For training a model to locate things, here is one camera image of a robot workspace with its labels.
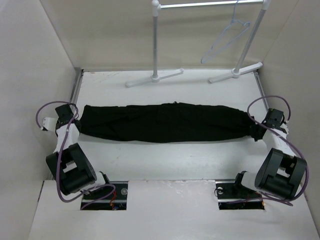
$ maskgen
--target white floor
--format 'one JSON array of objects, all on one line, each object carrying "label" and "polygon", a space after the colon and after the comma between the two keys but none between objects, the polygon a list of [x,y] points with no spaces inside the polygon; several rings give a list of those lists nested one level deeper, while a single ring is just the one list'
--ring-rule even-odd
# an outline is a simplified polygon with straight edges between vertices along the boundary
[{"label": "white floor", "polygon": [[306,200],[219,210],[215,182],[130,181],[126,211],[80,211],[46,181],[29,240],[318,240]]},{"label": "white floor", "polygon": [[[148,77],[151,72],[86,72],[77,106],[82,112],[86,104],[177,101],[246,111],[248,104],[261,96],[253,73],[208,84],[209,77],[223,72],[186,70],[160,83],[134,88],[125,88],[125,82]],[[266,115],[263,102],[254,105],[251,113],[261,121]],[[294,201],[293,207],[267,201],[265,210],[219,210],[215,181],[201,180],[233,179],[243,170],[256,172],[267,156],[263,142],[243,138],[155,144],[82,135],[79,143],[96,171],[104,171],[111,181],[130,180],[127,210],[80,211],[80,199],[62,203],[55,182],[46,181],[29,240],[319,239],[304,197]]]},{"label": "white floor", "polygon": [[[208,84],[225,70],[187,69],[159,83],[126,88],[125,82],[149,77],[151,71],[85,72],[77,100],[80,115],[85,105],[127,106],[173,103],[225,105],[247,111],[260,97],[253,73],[238,79]],[[262,101],[251,113],[261,121]],[[97,171],[111,181],[200,180],[234,178],[246,170],[257,172],[267,156],[263,142],[250,137],[225,142],[145,143],[118,142],[81,135],[79,144]]]},{"label": "white floor", "polygon": [[21,179],[0,182],[1,240],[28,239],[42,184],[41,180]]}]

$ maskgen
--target purple cable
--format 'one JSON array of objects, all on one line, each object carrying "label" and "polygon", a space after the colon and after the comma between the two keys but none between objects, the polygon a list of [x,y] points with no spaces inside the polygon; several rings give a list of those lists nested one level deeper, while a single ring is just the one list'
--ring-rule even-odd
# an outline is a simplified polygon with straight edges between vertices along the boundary
[{"label": "purple cable", "polygon": [[[257,101],[261,100],[261,99],[267,99],[267,98],[278,98],[278,99],[282,99],[285,104],[287,105],[288,107],[288,110],[289,110],[289,114],[288,114],[288,119],[287,121],[290,120],[291,118],[291,108],[290,108],[290,105],[288,103],[288,101],[282,97],[282,96],[278,96],[278,95],[269,95],[269,96],[262,96],[262,97],[259,97],[257,98],[256,100],[254,100],[253,102],[251,102],[247,108],[247,114],[249,116],[249,118],[255,122],[256,124],[258,124],[259,126],[263,127],[264,129],[266,130],[269,130],[270,132],[272,132],[273,134],[275,134],[276,136],[278,136],[281,140],[283,140],[285,143],[287,143],[291,148],[293,148],[295,150],[296,153],[299,154],[300,158],[304,159],[305,160],[305,157],[304,155],[300,152],[300,150],[294,146],[290,141],[288,141],[287,139],[285,139],[284,137],[282,137],[279,133],[277,133],[276,131],[272,130],[271,128],[263,125],[262,123],[258,122],[257,120],[255,120],[251,115],[250,115],[250,107],[256,103]],[[289,205],[289,206],[293,206],[293,204],[291,203],[291,201],[293,200],[296,200],[297,198],[299,198],[306,190],[307,188],[307,185],[308,185],[308,182],[309,182],[309,168],[308,168],[308,165],[306,166],[306,169],[305,169],[305,180],[304,180],[304,183],[303,183],[303,186],[300,190],[300,192],[294,197],[292,198],[291,200],[286,200],[286,199],[279,199],[279,198],[276,198],[275,196],[271,196],[265,192],[261,193],[262,195],[266,196],[266,197],[256,197],[256,198],[251,198],[251,199],[243,199],[243,200],[237,200],[237,201],[230,201],[229,203],[233,203],[233,204],[236,204],[236,203],[245,203],[245,202],[248,202],[248,201],[251,201],[251,200],[271,200],[271,201],[276,201],[276,202],[279,202],[279,203],[282,203],[282,204],[286,204],[286,205]]]},{"label": "purple cable", "polygon": [[[35,122],[36,124],[38,125],[38,127],[41,129],[41,125],[39,124],[39,120],[38,120],[38,116],[39,116],[39,113],[40,111],[45,108],[46,106],[50,105],[50,104],[71,104],[70,102],[67,102],[67,101],[51,101],[51,102],[48,102],[46,103],[45,105],[43,105],[42,107],[39,108],[39,110],[36,112],[35,114]],[[71,199],[64,199],[64,197],[62,196],[62,193],[61,193],[61,189],[60,189],[60,165],[61,165],[61,157],[62,157],[62,152],[64,150],[64,146],[66,144],[66,141],[67,141],[67,138],[68,138],[68,135],[69,135],[69,128],[71,126],[71,123],[73,122],[73,120],[79,116],[79,110],[77,108],[76,105],[74,105],[74,108],[75,108],[75,114],[73,115],[73,117],[70,119],[70,121],[68,122],[68,125],[66,126],[66,133],[65,133],[65,136],[64,136],[64,139],[63,139],[63,142],[61,144],[61,148],[59,150],[59,153],[58,153],[58,159],[57,159],[57,164],[56,164],[56,173],[55,173],[55,182],[56,182],[56,189],[57,189],[57,193],[58,193],[58,196],[60,198],[60,200],[64,203],[70,203],[76,199],[78,199],[79,197],[83,196],[84,194],[88,193],[90,190],[92,189],[99,189],[99,188],[104,188],[104,187],[112,187],[113,189],[111,190],[111,192],[109,192],[107,195],[103,196],[103,197],[100,197],[98,199],[95,199],[91,202],[88,202],[87,204],[83,205],[81,207],[81,210],[84,209],[85,207],[89,206],[90,204],[93,204],[95,203],[96,201],[99,201],[99,200],[102,200],[102,199],[105,199],[107,197],[109,197],[115,190],[116,190],[116,186],[113,185],[113,184],[110,184],[110,183],[107,183],[107,184],[103,184],[103,185],[99,185],[99,186],[93,186],[93,187],[90,187],[88,190],[85,190],[83,191],[81,194],[71,198]]]}]

